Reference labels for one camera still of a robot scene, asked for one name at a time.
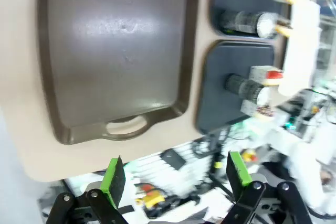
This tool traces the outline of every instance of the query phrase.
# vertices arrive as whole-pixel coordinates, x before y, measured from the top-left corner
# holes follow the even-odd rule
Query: electronic component
[[[164,202],[164,197],[161,195],[161,193],[158,190],[151,191],[150,193],[147,193],[146,196],[142,198],[144,205],[147,209],[151,209],[156,204],[160,202]]]
[[[164,151],[160,154],[160,158],[172,166],[175,170],[181,169],[181,167],[186,163],[184,158],[181,157],[174,149]]]
[[[245,150],[241,156],[244,162],[256,162],[258,160],[256,152],[250,149]]]

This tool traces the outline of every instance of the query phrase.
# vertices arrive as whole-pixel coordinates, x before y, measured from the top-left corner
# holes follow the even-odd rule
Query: cluttered workbench
[[[1,108],[26,173],[39,181],[57,180],[101,170],[113,156],[120,155],[124,162],[128,162],[201,137],[200,131],[195,128],[195,117],[205,56],[217,41],[241,40],[239,37],[228,38],[217,33],[210,21],[209,0],[198,0],[194,58],[190,63],[190,91],[187,90],[189,92],[184,113],[176,118],[169,118],[171,120],[156,123],[143,134],[127,141],[111,141],[106,135],[75,145],[63,145],[56,140],[53,132],[46,104],[48,96],[44,94],[46,89],[42,80],[45,79],[40,72],[37,34],[45,31],[38,30],[34,22],[37,16],[36,0],[13,0],[6,13],[7,24],[11,25],[4,27],[6,36],[2,39],[7,47],[2,54],[10,57],[2,57]],[[53,29],[57,27],[57,23],[53,24]],[[93,25],[87,28],[92,36],[102,32],[95,30]],[[142,27],[144,33],[150,31],[150,28],[150,25]],[[125,27],[123,29],[123,34],[132,33]],[[282,38],[274,42],[277,45],[274,65],[278,67],[281,67],[284,60],[283,42]],[[104,72],[102,66],[98,66],[98,69]],[[279,104],[286,99],[288,98],[278,95],[274,98],[274,103]]]
[[[114,158],[107,170],[66,179],[68,190],[57,197],[51,212],[43,209],[47,223],[63,223],[60,216],[74,223],[334,220],[336,146],[323,133],[334,134],[334,104],[328,96],[333,100],[335,93],[304,92],[306,100],[296,96],[270,124],[251,118],[124,166]],[[314,129],[313,138],[307,128],[302,131],[305,125]],[[113,198],[113,207],[104,203],[101,191]]]

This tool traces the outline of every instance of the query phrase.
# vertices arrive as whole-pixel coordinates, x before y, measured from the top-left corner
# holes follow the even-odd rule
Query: white wall
[[[0,173],[0,223],[41,224],[37,199],[47,184],[33,181],[24,173],[1,110]]]

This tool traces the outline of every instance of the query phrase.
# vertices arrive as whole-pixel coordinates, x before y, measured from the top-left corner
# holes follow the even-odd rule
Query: green object
[[[242,186],[248,186],[252,182],[252,178],[249,175],[244,161],[239,152],[230,152],[231,159],[234,163],[235,169],[238,173],[240,183]]]
[[[100,190],[105,194],[111,205],[117,209],[124,192],[126,178],[120,157],[111,159],[106,170]]]
[[[291,122],[285,123],[285,127],[290,130],[296,130],[296,126],[293,125]]]

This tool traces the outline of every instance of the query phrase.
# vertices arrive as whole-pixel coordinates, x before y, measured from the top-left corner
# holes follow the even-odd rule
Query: black bracket
[[[307,206],[293,182],[271,187],[268,183],[252,181],[246,176],[246,166],[238,160],[237,153],[234,153],[235,160],[231,154],[227,157],[226,175],[232,192],[217,178],[213,169],[208,175],[213,186],[222,189],[234,204],[222,224],[249,224],[260,214],[269,215],[275,224],[312,224]]]
[[[46,224],[128,224],[99,189],[85,192],[78,198],[71,193],[59,194]]]

